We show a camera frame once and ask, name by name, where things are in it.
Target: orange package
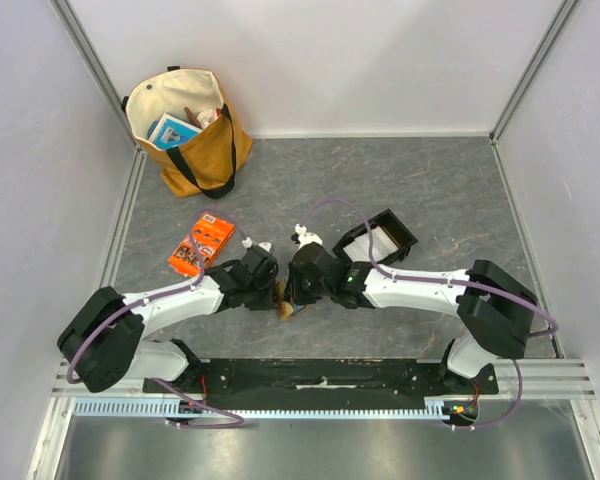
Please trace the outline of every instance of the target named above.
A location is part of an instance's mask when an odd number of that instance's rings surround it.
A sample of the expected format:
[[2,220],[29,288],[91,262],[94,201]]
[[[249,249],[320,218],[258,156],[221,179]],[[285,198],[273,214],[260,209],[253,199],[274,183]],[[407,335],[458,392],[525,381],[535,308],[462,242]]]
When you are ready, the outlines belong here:
[[[213,261],[233,235],[235,227],[214,215],[205,212],[193,226],[193,238],[204,258],[204,268]],[[191,245],[191,234],[184,237],[178,248],[169,257],[169,264],[176,272],[194,277],[200,269],[196,262],[196,252]]]

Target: yellow tote bag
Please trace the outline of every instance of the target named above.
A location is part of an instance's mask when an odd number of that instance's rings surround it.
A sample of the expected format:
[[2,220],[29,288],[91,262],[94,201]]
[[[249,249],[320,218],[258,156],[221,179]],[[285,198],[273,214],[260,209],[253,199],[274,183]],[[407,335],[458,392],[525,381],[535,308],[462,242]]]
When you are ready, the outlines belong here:
[[[213,72],[169,67],[133,89],[122,102],[136,142],[163,167],[161,177],[176,197],[204,193],[220,198],[235,185],[236,171],[251,149],[251,138],[227,101]],[[168,113],[187,121],[192,112],[221,109],[216,121],[187,143],[162,150],[147,139],[151,124]]]

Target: blue book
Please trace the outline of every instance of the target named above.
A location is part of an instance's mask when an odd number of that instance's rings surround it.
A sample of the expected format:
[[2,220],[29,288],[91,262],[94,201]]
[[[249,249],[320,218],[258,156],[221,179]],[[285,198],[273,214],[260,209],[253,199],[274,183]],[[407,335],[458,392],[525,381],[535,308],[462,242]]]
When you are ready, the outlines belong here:
[[190,123],[165,113],[153,129],[149,141],[156,147],[166,150],[187,143],[201,131]]

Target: gray floor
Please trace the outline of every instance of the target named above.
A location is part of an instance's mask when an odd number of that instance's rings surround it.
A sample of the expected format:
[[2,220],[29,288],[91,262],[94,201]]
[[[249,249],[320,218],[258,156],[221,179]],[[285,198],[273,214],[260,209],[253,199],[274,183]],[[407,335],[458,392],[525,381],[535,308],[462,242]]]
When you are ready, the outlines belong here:
[[[451,270],[475,259],[495,261],[531,287],[529,269],[486,138],[364,138],[256,141],[232,193],[219,201],[175,198],[148,162],[127,235],[116,287],[149,290],[181,277],[167,258],[186,234],[194,210],[233,213],[257,241],[271,241],[286,273],[295,250],[289,237],[318,200],[341,197],[369,215],[387,207],[420,243],[400,268]],[[326,206],[309,222],[331,247],[361,223],[352,211]],[[220,260],[242,254],[237,235]],[[537,321],[536,329],[544,328]],[[407,309],[347,311],[328,301],[288,322],[274,311],[228,310],[197,317],[153,339],[181,338],[203,357],[440,358],[464,331],[459,320]],[[534,339],[527,357],[553,357]]]
[[[485,421],[506,402],[483,401]],[[568,402],[524,402],[506,426],[257,420],[178,431],[152,418],[73,418],[57,480],[591,480]]]

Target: white wall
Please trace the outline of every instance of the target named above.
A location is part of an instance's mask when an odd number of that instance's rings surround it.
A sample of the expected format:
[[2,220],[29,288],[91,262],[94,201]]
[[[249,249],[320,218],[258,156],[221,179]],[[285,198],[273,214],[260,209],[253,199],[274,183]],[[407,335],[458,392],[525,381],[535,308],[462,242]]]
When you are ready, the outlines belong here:
[[0,480],[25,476],[131,159],[51,5],[0,2]]
[[261,135],[487,132],[559,0],[72,0],[120,92],[213,69]]
[[600,398],[600,0],[580,3],[501,153],[563,343]]

